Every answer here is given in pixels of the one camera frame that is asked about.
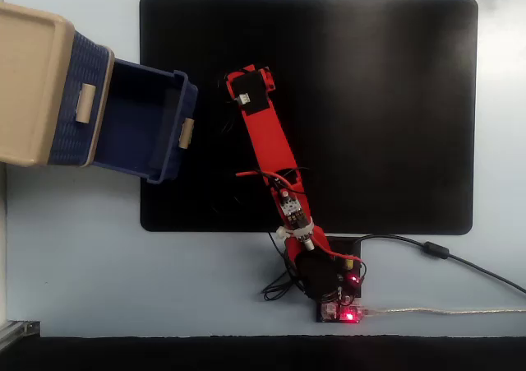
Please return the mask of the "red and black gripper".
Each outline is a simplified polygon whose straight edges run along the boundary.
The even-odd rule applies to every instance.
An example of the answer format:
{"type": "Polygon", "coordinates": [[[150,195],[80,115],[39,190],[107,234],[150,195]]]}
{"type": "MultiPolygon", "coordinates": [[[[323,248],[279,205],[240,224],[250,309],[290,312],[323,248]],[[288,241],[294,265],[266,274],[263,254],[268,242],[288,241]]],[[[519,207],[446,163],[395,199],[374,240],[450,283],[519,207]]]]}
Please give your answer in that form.
{"type": "Polygon", "coordinates": [[[273,107],[269,93],[275,90],[275,81],[268,67],[241,68],[229,73],[225,82],[231,99],[238,103],[244,117],[273,107]]]}

